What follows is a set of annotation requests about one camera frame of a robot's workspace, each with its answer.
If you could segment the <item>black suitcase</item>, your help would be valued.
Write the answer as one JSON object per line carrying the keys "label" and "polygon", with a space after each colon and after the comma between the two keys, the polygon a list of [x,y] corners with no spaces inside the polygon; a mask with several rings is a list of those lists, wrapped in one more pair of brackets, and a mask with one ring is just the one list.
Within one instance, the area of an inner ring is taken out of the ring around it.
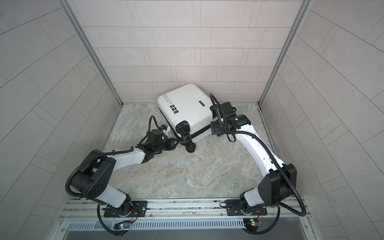
{"label": "black suitcase", "polygon": [[212,106],[210,97],[195,84],[186,84],[158,97],[161,113],[189,153],[196,150],[196,142],[212,134],[211,122],[217,120]]}

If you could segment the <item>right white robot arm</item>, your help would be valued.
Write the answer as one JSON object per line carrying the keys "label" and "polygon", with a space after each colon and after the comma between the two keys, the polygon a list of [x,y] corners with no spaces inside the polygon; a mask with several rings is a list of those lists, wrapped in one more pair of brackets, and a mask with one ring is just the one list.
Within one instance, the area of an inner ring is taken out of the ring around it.
{"label": "right white robot arm", "polygon": [[212,134],[233,136],[235,141],[240,141],[263,175],[257,188],[240,195],[242,212],[250,215],[257,207],[281,206],[298,216],[305,216],[304,202],[296,190],[296,168],[279,159],[261,140],[251,121],[245,115],[237,115],[229,102],[218,104],[213,100],[210,109],[217,118],[211,122]]}

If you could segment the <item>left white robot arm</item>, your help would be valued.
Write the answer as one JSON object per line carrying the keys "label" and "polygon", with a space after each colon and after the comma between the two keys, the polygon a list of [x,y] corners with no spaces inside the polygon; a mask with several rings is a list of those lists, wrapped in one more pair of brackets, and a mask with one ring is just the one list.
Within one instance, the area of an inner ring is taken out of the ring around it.
{"label": "left white robot arm", "polygon": [[70,174],[65,184],[68,195],[87,198],[101,205],[113,216],[125,217],[133,210],[131,197],[109,184],[114,171],[143,164],[163,151],[172,151],[178,140],[168,138],[162,130],[151,130],[137,146],[124,151],[103,153],[91,151],[86,159]]}

